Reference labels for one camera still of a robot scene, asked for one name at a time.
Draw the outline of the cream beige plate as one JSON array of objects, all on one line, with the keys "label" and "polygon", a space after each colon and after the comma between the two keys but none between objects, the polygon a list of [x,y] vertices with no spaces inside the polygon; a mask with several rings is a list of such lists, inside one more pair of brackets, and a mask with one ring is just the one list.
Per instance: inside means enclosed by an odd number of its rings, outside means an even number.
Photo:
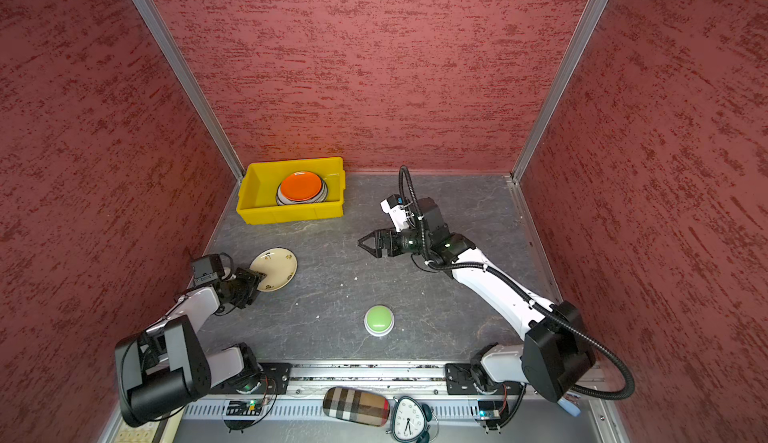
[{"label": "cream beige plate", "polygon": [[257,286],[260,292],[275,292],[287,286],[297,269],[296,255],[286,248],[272,248],[262,252],[249,267],[250,271],[263,275]]}]

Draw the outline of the white plate flower outline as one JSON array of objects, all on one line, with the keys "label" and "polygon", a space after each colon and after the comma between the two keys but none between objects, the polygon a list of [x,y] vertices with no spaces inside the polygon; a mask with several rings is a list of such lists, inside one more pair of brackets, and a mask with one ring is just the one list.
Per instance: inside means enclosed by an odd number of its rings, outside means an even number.
[{"label": "white plate flower outline", "polygon": [[320,176],[311,172],[296,172],[278,186],[276,203],[279,206],[312,204],[324,202],[327,196],[327,184]]}]

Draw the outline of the orange plate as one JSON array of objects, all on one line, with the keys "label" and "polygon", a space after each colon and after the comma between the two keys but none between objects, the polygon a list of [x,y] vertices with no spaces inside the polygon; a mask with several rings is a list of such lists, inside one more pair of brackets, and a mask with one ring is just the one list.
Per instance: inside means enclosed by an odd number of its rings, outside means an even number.
[{"label": "orange plate", "polygon": [[323,189],[324,182],[312,172],[299,171],[287,176],[279,187],[279,192],[285,200],[305,202],[317,197]]}]

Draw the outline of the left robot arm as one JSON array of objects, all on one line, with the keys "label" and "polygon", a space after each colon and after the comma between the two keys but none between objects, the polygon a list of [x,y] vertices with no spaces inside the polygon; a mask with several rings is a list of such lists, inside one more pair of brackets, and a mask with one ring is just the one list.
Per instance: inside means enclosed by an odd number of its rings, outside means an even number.
[{"label": "left robot arm", "polygon": [[221,384],[244,394],[263,386],[263,370],[247,344],[207,354],[197,333],[223,307],[252,304],[264,278],[239,268],[227,279],[190,289],[160,320],[116,345],[119,406],[128,426],[170,416]]}]

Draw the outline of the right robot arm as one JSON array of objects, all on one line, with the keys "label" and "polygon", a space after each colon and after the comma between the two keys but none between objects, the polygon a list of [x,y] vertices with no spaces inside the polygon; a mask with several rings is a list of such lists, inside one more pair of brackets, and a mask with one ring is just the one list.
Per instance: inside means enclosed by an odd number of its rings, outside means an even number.
[{"label": "right robot arm", "polygon": [[521,340],[512,346],[492,344],[479,353],[473,363],[478,385],[524,383],[550,402],[577,391],[579,380],[595,363],[594,352],[572,331],[536,309],[541,306],[581,330],[583,322],[573,305],[554,304],[520,285],[461,234],[434,239],[427,262],[480,296]]}]

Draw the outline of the yellow plastic bin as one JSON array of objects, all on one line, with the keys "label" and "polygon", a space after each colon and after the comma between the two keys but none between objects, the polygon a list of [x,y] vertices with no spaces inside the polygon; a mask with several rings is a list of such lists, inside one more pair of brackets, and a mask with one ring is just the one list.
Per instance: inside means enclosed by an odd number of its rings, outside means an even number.
[{"label": "yellow plastic bin", "polygon": [[[278,204],[279,185],[296,172],[313,173],[326,185],[322,202]],[[340,157],[287,160],[251,164],[238,193],[237,213],[249,225],[340,218],[346,188]]]}]

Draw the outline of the green push button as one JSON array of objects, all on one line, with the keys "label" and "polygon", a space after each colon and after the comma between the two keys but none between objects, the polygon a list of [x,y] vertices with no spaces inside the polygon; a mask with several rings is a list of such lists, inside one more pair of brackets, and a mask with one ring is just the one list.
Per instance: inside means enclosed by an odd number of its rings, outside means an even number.
[{"label": "green push button", "polygon": [[384,337],[393,330],[394,326],[394,313],[384,305],[371,307],[364,316],[364,327],[371,336]]}]

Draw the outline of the white analog clock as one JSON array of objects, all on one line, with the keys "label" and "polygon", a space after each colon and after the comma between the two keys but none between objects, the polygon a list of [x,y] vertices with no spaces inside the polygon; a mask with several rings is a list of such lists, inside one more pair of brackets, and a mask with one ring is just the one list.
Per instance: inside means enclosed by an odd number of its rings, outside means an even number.
[{"label": "white analog clock", "polygon": [[399,443],[428,443],[432,420],[432,409],[426,403],[403,396],[395,400],[389,434]]}]

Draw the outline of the beige calculator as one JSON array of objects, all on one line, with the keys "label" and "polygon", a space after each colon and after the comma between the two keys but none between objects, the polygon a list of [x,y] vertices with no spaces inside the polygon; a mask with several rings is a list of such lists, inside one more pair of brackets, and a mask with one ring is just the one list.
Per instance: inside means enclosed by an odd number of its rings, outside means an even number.
[{"label": "beige calculator", "polygon": [[146,423],[136,428],[121,422],[112,441],[114,443],[173,443],[181,420],[181,415],[175,415],[167,420]]}]

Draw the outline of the right controller board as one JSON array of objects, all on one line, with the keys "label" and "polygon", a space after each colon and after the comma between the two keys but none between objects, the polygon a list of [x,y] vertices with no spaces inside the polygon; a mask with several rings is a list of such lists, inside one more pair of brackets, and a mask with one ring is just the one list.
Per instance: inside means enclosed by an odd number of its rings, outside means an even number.
[{"label": "right controller board", "polygon": [[508,403],[502,400],[478,400],[475,419],[482,422],[499,422],[507,415]]}]

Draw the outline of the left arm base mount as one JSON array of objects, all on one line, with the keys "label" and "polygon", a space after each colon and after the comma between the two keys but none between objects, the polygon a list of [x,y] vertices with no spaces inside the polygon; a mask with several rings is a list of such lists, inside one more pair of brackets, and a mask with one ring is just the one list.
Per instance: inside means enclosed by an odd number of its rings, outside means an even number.
[{"label": "left arm base mount", "polygon": [[284,395],[287,393],[293,365],[262,362],[256,375],[233,377],[211,388],[213,395]]}]

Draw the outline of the aluminium mounting rail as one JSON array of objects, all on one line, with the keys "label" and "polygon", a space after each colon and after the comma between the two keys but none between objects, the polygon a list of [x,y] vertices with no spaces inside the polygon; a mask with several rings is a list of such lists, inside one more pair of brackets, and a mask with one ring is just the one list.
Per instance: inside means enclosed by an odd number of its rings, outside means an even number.
[{"label": "aluminium mounting rail", "polygon": [[407,361],[300,361],[293,365],[284,395],[213,395],[211,388],[229,380],[222,380],[209,389],[192,394],[184,383],[184,376],[173,372],[165,379],[156,372],[142,385],[123,384],[127,394],[124,401],[134,413],[151,410],[176,410],[202,398],[230,398],[256,400],[278,397],[293,400],[322,400],[333,387],[348,387],[379,394],[385,398],[412,396],[416,399],[446,399],[452,397],[495,398],[498,396],[451,396],[447,393],[445,362]]}]

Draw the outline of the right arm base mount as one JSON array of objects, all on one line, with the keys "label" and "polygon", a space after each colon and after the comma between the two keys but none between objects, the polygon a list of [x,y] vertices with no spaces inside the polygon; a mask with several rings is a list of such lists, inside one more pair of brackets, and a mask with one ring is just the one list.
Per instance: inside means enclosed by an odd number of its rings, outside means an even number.
[{"label": "right arm base mount", "polygon": [[518,382],[494,382],[485,373],[468,363],[447,363],[444,366],[447,393],[451,396],[517,396],[522,385]]}]

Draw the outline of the left aluminium corner post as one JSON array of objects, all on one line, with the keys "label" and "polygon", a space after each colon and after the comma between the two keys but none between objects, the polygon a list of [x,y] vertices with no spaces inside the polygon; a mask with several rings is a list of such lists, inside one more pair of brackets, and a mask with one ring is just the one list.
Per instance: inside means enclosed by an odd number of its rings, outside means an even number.
[{"label": "left aluminium corner post", "polygon": [[153,0],[131,0],[219,153],[240,183],[246,170]]}]

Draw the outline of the aluminium corner post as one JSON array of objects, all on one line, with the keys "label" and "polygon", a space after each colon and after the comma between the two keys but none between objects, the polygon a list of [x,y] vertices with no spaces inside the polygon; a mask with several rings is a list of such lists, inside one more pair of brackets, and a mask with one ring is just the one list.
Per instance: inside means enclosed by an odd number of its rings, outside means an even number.
[{"label": "aluminium corner post", "polygon": [[219,153],[240,183],[246,170],[153,0],[131,0]]},{"label": "aluminium corner post", "polygon": [[610,0],[587,0],[550,89],[542,103],[525,145],[511,172],[511,181],[519,185],[532,161],[544,133],[563,97],[565,90],[586,50],[597,24]]}]

